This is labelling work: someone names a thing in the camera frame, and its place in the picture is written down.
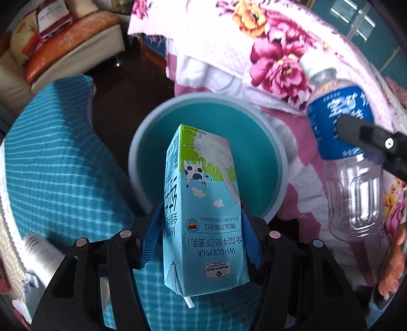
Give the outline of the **person's right hand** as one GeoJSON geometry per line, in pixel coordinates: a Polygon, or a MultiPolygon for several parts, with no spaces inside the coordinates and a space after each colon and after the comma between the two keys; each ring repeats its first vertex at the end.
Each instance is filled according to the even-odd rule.
{"type": "Polygon", "coordinates": [[[406,257],[402,252],[402,246],[405,243],[406,223],[402,223],[398,227],[396,236],[390,241],[390,251],[381,266],[378,290],[386,300],[389,299],[390,294],[397,292],[400,279],[406,270],[406,257]]]}

